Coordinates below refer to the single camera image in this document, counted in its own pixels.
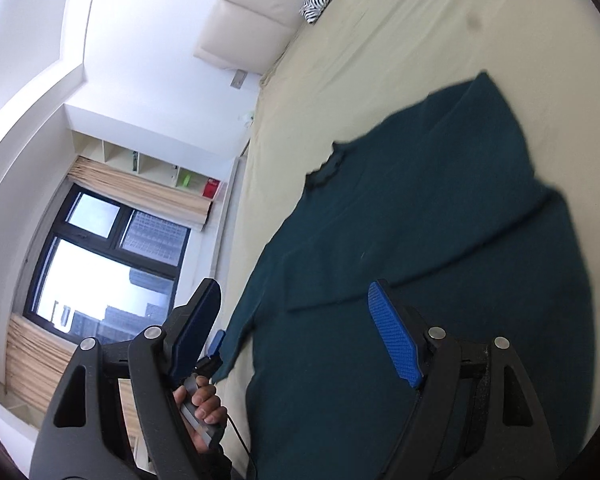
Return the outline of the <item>person's left hand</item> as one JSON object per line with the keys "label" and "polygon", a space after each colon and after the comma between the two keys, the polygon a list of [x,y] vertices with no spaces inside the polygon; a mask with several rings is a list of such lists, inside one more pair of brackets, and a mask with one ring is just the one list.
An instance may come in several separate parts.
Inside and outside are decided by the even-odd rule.
{"label": "person's left hand", "polygon": [[[202,419],[207,425],[218,426],[222,430],[227,426],[227,409],[222,405],[220,397],[216,394],[215,385],[211,385],[208,378],[198,376],[196,378],[198,385],[197,391],[191,396],[184,386],[179,386],[173,393],[174,402],[181,407],[181,404],[189,399],[196,408],[195,416]],[[201,434],[183,418],[187,433],[192,440],[194,447],[199,454],[212,453],[212,449],[204,442]]]}

